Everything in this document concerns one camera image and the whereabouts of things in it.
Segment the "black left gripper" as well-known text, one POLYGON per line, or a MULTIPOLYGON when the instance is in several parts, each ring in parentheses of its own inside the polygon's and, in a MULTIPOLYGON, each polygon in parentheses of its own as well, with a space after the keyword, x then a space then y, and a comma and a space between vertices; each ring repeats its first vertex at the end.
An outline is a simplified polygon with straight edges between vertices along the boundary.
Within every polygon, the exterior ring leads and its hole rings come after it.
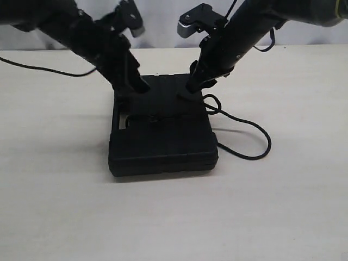
POLYGON ((69 41, 70 49, 93 64, 114 88, 140 94, 150 90, 124 35, 107 30, 96 21, 80 19, 70 26, 69 41))

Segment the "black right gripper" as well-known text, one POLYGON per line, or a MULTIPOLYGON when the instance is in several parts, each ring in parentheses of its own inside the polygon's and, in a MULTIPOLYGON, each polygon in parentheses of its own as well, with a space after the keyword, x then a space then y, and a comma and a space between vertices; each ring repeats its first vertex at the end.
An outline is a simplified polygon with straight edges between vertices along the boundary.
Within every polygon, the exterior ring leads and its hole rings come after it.
POLYGON ((186 89, 194 94, 212 88, 217 78, 233 70, 239 60, 239 30, 214 30, 200 43, 200 56, 193 62, 186 89))

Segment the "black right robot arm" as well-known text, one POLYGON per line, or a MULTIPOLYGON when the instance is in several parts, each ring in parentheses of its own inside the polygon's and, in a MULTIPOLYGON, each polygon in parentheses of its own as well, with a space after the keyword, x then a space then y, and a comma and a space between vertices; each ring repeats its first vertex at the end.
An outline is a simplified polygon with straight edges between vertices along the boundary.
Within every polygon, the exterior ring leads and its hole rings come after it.
POLYGON ((231 16, 202 3, 180 16, 178 34, 207 32, 199 59, 190 66, 187 89, 195 93, 227 77, 236 63, 267 33, 288 21, 333 27, 347 19, 347 1, 243 1, 231 16))

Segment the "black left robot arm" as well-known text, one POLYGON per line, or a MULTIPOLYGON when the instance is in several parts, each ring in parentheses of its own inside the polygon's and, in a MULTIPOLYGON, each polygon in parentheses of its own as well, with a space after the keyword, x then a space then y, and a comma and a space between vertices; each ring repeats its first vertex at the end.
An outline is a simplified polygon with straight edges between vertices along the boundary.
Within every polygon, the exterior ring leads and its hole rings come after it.
POLYGON ((74 54, 93 64, 120 94, 146 93, 130 42, 144 31, 144 23, 134 1, 119 1, 115 9, 94 20, 75 1, 1 1, 1 24, 22 32, 39 30, 74 54))

